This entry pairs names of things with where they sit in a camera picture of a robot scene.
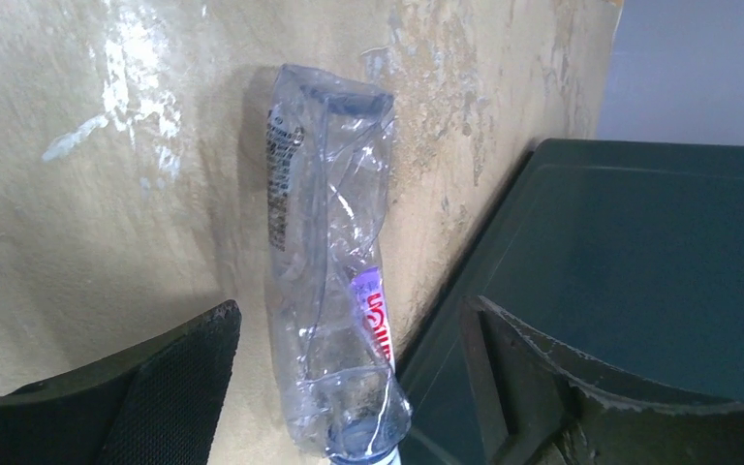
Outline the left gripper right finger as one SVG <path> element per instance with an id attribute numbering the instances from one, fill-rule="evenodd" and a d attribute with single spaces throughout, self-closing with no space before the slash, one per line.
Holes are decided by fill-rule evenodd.
<path id="1" fill-rule="evenodd" d="M 489 463 L 744 464 L 744 402 L 638 377 L 481 296 L 459 317 Z"/>

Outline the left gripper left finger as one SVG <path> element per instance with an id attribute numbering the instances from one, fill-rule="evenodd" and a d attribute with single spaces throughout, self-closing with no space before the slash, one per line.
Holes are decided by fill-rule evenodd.
<path id="1" fill-rule="evenodd" d="M 241 314 L 227 300 L 159 336 L 0 396 L 0 464 L 204 464 Z"/>

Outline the crushed clear bottle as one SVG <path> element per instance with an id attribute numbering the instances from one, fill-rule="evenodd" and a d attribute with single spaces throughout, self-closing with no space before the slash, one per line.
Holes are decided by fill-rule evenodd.
<path id="1" fill-rule="evenodd" d="M 266 119 L 266 309 L 285 421 L 333 464 L 396 464 L 412 408 L 395 373 L 379 235 L 394 98 L 286 64 Z"/>

